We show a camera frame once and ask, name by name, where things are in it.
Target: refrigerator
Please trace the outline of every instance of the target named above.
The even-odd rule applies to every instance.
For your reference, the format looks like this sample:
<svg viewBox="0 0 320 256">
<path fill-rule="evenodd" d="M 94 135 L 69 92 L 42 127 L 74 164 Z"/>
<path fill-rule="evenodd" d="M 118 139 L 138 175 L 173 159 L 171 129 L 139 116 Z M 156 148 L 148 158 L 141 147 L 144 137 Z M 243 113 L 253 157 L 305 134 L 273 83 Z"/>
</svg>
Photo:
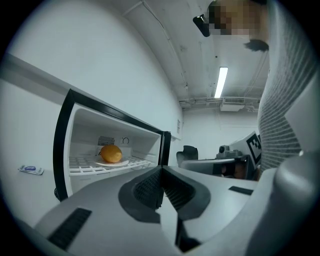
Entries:
<svg viewBox="0 0 320 256">
<path fill-rule="evenodd" d="M 55 196 L 63 201 L 96 181 L 168 165 L 170 142 L 170 132 L 70 89 L 54 134 Z M 106 145 L 121 149 L 122 164 L 99 162 Z"/>
</svg>

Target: ceiling light fixture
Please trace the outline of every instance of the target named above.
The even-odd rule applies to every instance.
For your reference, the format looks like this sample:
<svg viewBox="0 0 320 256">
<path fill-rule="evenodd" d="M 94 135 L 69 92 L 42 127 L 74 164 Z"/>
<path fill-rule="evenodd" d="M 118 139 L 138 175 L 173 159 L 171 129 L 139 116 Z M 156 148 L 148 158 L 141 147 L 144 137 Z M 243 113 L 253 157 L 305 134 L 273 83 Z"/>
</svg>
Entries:
<svg viewBox="0 0 320 256">
<path fill-rule="evenodd" d="M 215 90 L 215 98 L 220 98 L 222 90 L 224 89 L 226 78 L 227 78 L 228 68 L 227 67 L 220 67 L 218 84 Z"/>
</svg>

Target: ceiling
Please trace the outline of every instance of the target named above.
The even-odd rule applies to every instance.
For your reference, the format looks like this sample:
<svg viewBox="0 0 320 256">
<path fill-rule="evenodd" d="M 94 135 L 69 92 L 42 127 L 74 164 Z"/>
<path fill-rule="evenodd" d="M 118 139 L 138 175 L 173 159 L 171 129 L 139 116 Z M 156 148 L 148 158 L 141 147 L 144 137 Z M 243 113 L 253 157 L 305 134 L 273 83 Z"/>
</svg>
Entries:
<svg viewBox="0 0 320 256">
<path fill-rule="evenodd" d="M 141 34 L 164 72 L 182 108 L 217 107 L 214 94 L 220 67 L 228 67 L 221 97 L 245 98 L 256 109 L 269 70 L 268 53 L 244 47 L 234 36 L 204 37 L 193 18 L 206 12 L 211 0 L 105 0 Z"/>
</svg>

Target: wire shelf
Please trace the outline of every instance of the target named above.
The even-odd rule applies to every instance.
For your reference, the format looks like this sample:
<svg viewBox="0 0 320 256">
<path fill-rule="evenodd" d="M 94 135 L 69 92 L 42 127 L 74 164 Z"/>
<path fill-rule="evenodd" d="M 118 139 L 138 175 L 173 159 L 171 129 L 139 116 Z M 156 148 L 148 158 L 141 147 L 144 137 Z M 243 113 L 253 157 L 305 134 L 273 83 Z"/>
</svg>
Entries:
<svg viewBox="0 0 320 256">
<path fill-rule="evenodd" d="M 138 157 L 130 156 L 126 157 L 129 163 L 125 166 L 109 167 L 99 166 L 92 158 L 86 157 L 69 157 L 69 175 L 70 176 L 82 176 L 82 175 L 99 175 L 116 172 L 120 170 L 132 169 L 132 168 L 147 168 L 151 162 L 140 159 Z"/>
</svg>

